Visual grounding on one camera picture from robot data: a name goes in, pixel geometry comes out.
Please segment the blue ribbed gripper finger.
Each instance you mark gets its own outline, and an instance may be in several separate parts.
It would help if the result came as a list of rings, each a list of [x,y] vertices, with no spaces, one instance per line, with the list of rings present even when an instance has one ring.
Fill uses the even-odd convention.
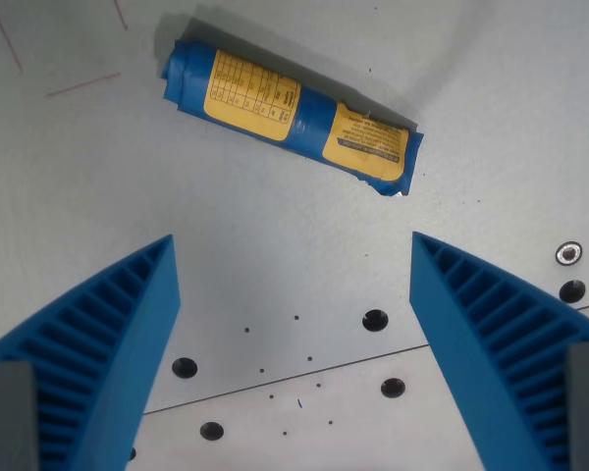
[[[123,470],[180,311],[174,239],[102,270],[0,339],[34,374],[43,470]]]
[[[589,342],[589,318],[419,232],[409,303],[484,468],[570,469],[565,354]]]

